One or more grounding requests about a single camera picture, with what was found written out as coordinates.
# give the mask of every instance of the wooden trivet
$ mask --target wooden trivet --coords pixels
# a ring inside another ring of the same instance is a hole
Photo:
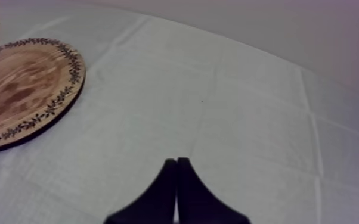
[[[53,123],[84,80],[82,57],[58,40],[31,38],[0,46],[0,148]]]

